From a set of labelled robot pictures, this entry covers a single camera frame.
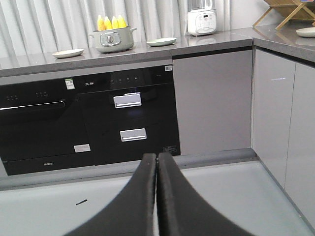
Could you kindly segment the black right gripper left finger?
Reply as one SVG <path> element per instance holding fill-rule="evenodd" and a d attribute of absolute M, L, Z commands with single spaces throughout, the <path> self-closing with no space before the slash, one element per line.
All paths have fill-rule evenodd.
<path fill-rule="evenodd" d="M 152 236 L 156 154 L 145 153 L 126 186 L 99 213 L 67 236 Z"/>

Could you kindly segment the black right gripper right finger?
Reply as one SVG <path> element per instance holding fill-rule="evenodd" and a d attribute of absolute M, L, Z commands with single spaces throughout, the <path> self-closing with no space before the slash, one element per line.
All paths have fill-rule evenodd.
<path fill-rule="evenodd" d="M 169 153 L 157 159 L 157 215 L 162 236 L 249 236 L 192 187 Z"/>

